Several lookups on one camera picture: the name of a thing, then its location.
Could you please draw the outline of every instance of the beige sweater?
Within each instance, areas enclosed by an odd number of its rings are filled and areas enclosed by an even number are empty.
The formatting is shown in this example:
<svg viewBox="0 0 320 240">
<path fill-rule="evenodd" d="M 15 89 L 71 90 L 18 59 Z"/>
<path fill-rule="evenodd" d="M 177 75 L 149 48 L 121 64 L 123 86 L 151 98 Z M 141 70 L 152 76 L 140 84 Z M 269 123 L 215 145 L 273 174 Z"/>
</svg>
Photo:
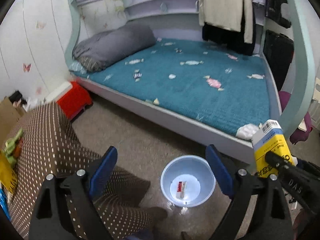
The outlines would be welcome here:
<svg viewBox="0 0 320 240">
<path fill-rule="evenodd" d="M 244 42 L 252 43 L 252 1 L 251 0 L 199 0 L 199 23 L 204 22 L 226 30 L 241 31 L 244 5 Z"/>
</svg>

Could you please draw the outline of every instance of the toothpaste tube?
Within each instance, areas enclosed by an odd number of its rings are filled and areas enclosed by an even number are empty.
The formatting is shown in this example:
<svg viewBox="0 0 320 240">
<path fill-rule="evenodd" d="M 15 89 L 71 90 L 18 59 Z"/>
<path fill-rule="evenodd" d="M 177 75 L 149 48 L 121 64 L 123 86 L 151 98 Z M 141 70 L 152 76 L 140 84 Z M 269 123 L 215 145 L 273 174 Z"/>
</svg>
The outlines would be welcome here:
<svg viewBox="0 0 320 240">
<path fill-rule="evenodd" d="M 292 156 L 283 136 L 282 129 L 276 120 L 268 120 L 264 123 L 252 136 L 252 146 L 259 177 L 267 178 L 270 174 L 278 175 L 278 170 L 272 168 L 265 161 L 264 156 L 269 151 L 278 154 L 293 164 Z"/>
<path fill-rule="evenodd" d="M 176 193 L 176 198 L 183 199 L 184 198 L 184 191 L 186 189 L 186 181 L 179 181 L 178 183 L 178 188 L 177 188 L 177 193 Z"/>
</svg>

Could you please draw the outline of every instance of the blue gripper pad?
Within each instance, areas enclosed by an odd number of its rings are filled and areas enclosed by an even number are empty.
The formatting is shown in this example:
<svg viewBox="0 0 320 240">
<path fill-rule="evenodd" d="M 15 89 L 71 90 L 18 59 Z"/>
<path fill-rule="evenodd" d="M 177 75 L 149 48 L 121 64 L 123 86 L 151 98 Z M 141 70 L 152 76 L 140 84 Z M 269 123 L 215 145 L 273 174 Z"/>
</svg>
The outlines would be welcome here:
<svg viewBox="0 0 320 240">
<path fill-rule="evenodd" d="M 220 157 L 221 154 L 213 145 L 209 145 L 205 149 L 205 158 L 209 163 L 209 166 L 221 188 L 222 193 L 232 198 L 234 194 L 233 178 L 231 177 Z"/>
<path fill-rule="evenodd" d="M 111 146 L 102 157 L 100 165 L 89 182 L 89 196 L 91 199 L 102 194 L 118 159 L 117 149 Z"/>
</svg>

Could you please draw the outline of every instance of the teal mattress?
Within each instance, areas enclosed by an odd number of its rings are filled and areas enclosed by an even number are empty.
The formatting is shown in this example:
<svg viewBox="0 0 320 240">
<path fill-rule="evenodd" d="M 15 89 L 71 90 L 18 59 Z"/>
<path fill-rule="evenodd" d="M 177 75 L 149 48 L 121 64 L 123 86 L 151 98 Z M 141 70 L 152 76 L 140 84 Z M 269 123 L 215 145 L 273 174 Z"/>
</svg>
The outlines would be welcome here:
<svg viewBox="0 0 320 240">
<path fill-rule="evenodd" d="M 138 81 L 135 71 L 142 74 Z M 162 39 L 102 72 L 74 74 L 233 136 L 241 126 L 270 118 L 265 78 L 248 77 L 264 75 L 262 60 L 208 42 Z"/>
</svg>

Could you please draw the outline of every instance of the butterfly sticker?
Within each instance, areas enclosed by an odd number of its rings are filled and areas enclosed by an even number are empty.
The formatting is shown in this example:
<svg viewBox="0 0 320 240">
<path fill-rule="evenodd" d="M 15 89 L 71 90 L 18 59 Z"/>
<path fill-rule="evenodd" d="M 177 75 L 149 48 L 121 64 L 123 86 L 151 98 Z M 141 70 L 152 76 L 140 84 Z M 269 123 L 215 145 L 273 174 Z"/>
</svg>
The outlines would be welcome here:
<svg viewBox="0 0 320 240">
<path fill-rule="evenodd" d="M 37 90 L 36 90 L 36 94 L 37 95 L 40 95 L 42 92 L 42 88 L 41 87 L 38 87 Z"/>
<path fill-rule="evenodd" d="M 24 72 L 29 72 L 29 71 L 30 71 L 30 68 L 31 68 L 31 64 L 27 65 L 27 64 L 24 64 L 24 63 L 23 63 L 23 71 L 24 71 Z"/>
<path fill-rule="evenodd" d="M 42 23 L 42 22 L 37 21 L 36 28 L 42 30 L 46 25 L 47 25 L 46 23 Z"/>
</svg>

